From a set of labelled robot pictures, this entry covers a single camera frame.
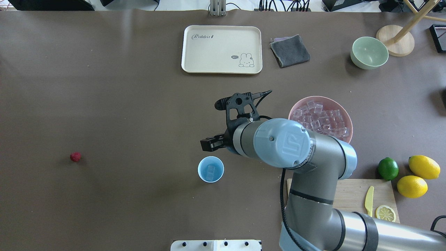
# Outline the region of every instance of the wooden cutting board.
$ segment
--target wooden cutting board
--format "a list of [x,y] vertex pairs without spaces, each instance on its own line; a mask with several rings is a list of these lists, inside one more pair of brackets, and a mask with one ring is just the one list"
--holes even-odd
[[[288,193],[291,187],[292,179],[287,180]],[[370,186],[375,188],[373,192],[373,213],[381,205],[388,205],[395,211],[396,222],[400,223],[398,210],[396,209],[395,196],[393,195],[392,183],[385,180],[365,180],[365,179],[346,179],[338,180],[336,194],[334,196],[333,207],[347,212],[367,213],[364,207],[365,195]]]

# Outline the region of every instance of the green bowl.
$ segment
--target green bowl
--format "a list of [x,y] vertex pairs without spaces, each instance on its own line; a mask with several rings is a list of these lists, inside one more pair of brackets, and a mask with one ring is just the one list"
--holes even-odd
[[357,67],[371,70],[385,64],[389,58],[389,52],[378,39],[360,37],[353,42],[350,58]]

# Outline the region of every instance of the white tray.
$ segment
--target white tray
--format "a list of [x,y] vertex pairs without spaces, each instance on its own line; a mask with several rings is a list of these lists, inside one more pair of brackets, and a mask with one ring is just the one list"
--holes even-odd
[[189,73],[257,74],[262,70],[260,30],[252,26],[188,26],[181,67]]

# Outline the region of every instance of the raspberry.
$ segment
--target raspberry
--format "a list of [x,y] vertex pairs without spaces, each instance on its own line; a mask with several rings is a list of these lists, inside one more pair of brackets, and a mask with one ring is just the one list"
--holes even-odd
[[81,153],[74,152],[70,155],[70,159],[74,162],[78,162],[81,160]]

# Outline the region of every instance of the knife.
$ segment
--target knife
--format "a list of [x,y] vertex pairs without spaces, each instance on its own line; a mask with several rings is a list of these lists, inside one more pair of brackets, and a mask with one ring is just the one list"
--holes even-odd
[[368,188],[367,194],[365,196],[365,209],[367,209],[367,214],[372,217],[372,209],[373,209],[373,191],[375,188],[373,186],[370,186]]

